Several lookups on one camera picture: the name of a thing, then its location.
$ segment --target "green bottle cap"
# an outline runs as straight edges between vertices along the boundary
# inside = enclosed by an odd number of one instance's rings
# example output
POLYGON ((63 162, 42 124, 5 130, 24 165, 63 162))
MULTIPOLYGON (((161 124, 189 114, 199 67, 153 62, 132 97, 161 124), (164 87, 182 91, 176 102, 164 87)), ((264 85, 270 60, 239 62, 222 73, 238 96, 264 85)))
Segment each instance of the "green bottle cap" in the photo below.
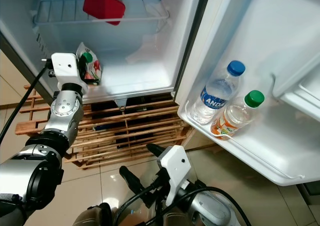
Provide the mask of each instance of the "green bottle cap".
POLYGON ((245 103, 251 108, 258 107, 264 100, 265 96, 258 90, 252 90, 244 97, 245 103))
POLYGON ((85 61, 86 61, 87 63, 91 63, 92 60, 93 60, 92 55, 91 55, 89 52, 84 52, 84 53, 82 54, 82 56, 85 57, 85 61))

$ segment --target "plastic bottle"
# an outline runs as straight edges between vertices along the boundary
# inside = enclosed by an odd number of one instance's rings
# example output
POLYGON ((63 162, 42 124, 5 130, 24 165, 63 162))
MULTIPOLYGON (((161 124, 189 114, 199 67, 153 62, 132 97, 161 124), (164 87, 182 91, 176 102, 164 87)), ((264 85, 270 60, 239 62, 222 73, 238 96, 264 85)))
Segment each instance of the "plastic bottle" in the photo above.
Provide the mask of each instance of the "plastic bottle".
POLYGON ((237 92, 239 76, 245 69, 242 62, 234 60, 226 69, 214 72, 191 106, 190 117, 201 125, 209 123, 217 111, 237 92))
MULTIPOLYGON (((211 132, 215 135, 229 135, 252 122, 257 115, 257 107, 265 100, 264 95, 253 90, 244 98, 237 97, 225 108, 225 110, 213 121, 211 132)), ((228 137, 217 137, 227 140, 228 137)))

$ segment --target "bottle label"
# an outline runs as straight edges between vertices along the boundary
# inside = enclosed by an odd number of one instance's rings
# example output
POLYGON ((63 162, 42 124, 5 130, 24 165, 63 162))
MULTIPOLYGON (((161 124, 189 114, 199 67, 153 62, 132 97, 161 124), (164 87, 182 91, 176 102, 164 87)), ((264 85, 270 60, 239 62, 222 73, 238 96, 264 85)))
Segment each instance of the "bottle label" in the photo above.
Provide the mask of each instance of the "bottle label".
POLYGON ((218 110, 221 109, 227 103, 227 100, 214 97, 207 93, 206 87, 203 88, 200 98, 202 102, 209 108, 218 110))
POLYGON ((216 135, 229 135, 232 136, 239 128, 231 125, 225 118, 225 114, 223 113, 220 117, 218 117, 213 123, 211 127, 211 131, 216 135))

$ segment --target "blue label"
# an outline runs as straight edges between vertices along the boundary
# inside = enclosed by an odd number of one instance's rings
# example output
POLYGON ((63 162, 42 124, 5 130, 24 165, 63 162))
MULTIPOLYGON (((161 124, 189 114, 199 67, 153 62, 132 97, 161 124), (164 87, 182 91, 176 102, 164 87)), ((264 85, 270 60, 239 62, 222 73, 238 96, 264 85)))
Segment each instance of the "blue label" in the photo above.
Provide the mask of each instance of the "blue label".
POLYGON ((227 100, 214 97, 207 93, 206 87, 201 92, 200 98, 202 102, 213 110, 221 109, 227 103, 227 100))

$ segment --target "refrigerator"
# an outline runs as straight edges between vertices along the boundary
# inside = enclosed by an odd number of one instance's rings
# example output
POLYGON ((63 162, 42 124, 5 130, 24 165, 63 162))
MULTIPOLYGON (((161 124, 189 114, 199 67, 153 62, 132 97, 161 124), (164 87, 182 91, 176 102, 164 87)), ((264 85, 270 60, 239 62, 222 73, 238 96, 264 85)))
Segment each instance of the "refrigerator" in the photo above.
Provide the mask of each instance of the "refrigerator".
MULTIPOLYGON (((84 42, 103 66, 84 103, 171 92, 180 118, 275 184, 320 180, 320 0, 121 1, 112 25, 85 14, 84 0, 0 0, 1 49, 31 79, 42 58, 84 42), (232 60, 246 66, 237 96, 259 90, 265 102, 220 140, 188 107, 232 60)), ((44 75, 39 93, 55 90, 44 75)))

